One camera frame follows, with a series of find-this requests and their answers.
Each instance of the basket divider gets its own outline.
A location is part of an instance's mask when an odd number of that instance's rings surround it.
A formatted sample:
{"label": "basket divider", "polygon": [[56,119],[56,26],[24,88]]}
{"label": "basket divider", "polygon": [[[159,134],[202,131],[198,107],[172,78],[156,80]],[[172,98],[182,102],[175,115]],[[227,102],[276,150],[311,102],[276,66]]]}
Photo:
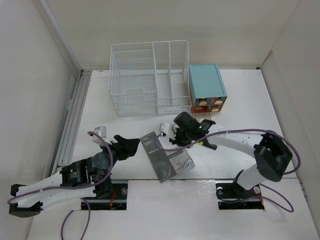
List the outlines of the basket divider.
{"label": "basket divider", "polygon": [[168,41],[168,85],[169,85],[169,97],[172,105],[172,87],[171,87],[171,50],[170,42]]}
{"label": "basket divider", "polygon": [[156,106],[155,113],[158,114],[158,87],[157,87],[157,65],[156,65],[156,54],[155,54],[155,45],[152,43],[153,50],[153,70],[154,70],[154,87],[155,87],[155,97],[156,97]]}

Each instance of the white panel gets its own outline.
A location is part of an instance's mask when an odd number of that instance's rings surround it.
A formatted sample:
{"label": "white panel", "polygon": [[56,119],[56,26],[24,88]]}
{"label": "white panel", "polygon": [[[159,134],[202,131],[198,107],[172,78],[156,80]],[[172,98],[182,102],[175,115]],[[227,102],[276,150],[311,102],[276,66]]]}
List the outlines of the white panel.
{"label": "white panel", "polygon": [[[111,240],[318,240],[297,179],[266,185],[292,203],[288,213],[265,201],[265,210],[219,210],[213,180],[129,181],[127,210],[92,211],[84,239]],[[261,188],[262,195],[285,201]],[[28,240],[58,240],[68,211],[47,210],[36,216]],[[87,211],[74,212],[65,239],[80,239]]]}
{"label": "white panel", "polygon": [[10,187],[48,173],[71,72],[32,0],[0,3],[0,239],[24,240],[32,218],[8,214]]}
{"label": "white panel", "polygon": [[299,0],[48,0],[84,68],[112,44],[188,40],[190,64],[259,67]]}
{"label": "white panel", "polygon": [[[260,70],[221,70],[228,98],[219,113],[212,113],[217,123],[229,129],[260,128],[281,134],[281,129],[272,106]],[[83,114],[75,143],[72,161],[79,161],[95,155],[101,149],[91,141],[87,132],[98,126],[105,126],[108,139],[114,135],[124,138],[141,138],[156,131],[161,123],[173,122],[175,115],[143,117],[117,117],[109,94],[109,71],[93,71]],[[165,138],[160,139],[165,147],[173,148]],[[195,145],[188,149],[195,163],[195,169],[188,171],[181,179],[233,179],[242,169],[256,163],[245,153],[219,146],[216,151]],[[118,161],[112,170],[112,179],[157,179],[146,152],[140,145],[134,157]]]}
{"label": "white panel", "polygon": [[262,66],[283,133],[302,156],[298,172],[320,231],[320,1],[301,0]]}
{"label": "white panel", "polygon": [[76,59],[62,28],[59,26],[57,19],[52,13],[46,0],[33,0],[37,10],[39,11],[42,20],[44,21],[50,35],[59,49],[63,59],[68,65],[71,73],[75,78],[78,77],[81,71],[81,66]]}

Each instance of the wire basket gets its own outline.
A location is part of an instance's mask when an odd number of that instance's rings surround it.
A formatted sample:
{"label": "wire basket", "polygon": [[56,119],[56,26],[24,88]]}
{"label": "wire basket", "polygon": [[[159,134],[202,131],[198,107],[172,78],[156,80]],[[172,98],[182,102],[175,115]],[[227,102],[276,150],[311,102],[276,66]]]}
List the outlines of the wire basket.
{"label": "wire basket", "polygon": [[113,44],[109,88],[117,115],[189,111],[188,54],[185,40]]}

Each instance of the screw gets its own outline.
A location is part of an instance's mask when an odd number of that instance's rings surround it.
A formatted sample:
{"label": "screw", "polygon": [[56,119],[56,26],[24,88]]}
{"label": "screw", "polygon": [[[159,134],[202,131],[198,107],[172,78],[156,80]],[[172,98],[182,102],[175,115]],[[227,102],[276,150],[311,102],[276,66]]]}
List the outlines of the screw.
{"label": "screw", "polygon": [[128,189],[126,189],[125,187],[121,189],[121,194],[122,195],[127,195],[128,194]]}
{"label": "screw", "polygon": [[255,186],[255,187],[253,188],[253,191],[254,191],[256,194],[261,193],[260,187],[258,187],[258,186]]}
{"label": "screw", "polygon": [[218,186],[218,187],[216,188],[216,192],[217,192],[219,195],[223,194],[223,193],[224,193],[223,187],[222,187],[222,186]]}

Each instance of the white wall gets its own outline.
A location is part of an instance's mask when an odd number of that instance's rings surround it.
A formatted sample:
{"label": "white wall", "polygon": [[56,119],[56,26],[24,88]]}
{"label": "white wall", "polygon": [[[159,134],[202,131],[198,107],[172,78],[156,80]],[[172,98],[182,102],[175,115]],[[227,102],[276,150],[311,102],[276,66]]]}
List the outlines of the white wall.
{"label": "white wall", "polygon": [[188,40],[191,64],[260,67],[299,0],[47,0],[83,68],[112,44]]}
{"label": "white wall", "polygon": [[320,1],[301,0],[262,65],[285,136],[297,146],[313,219],[320,231]]}
{"label": "white wall", "polygon": [[27,238],[31,218],[8,214],[10,186],[48,170],[70,71],[32,0],[0,0],[0,239]]}

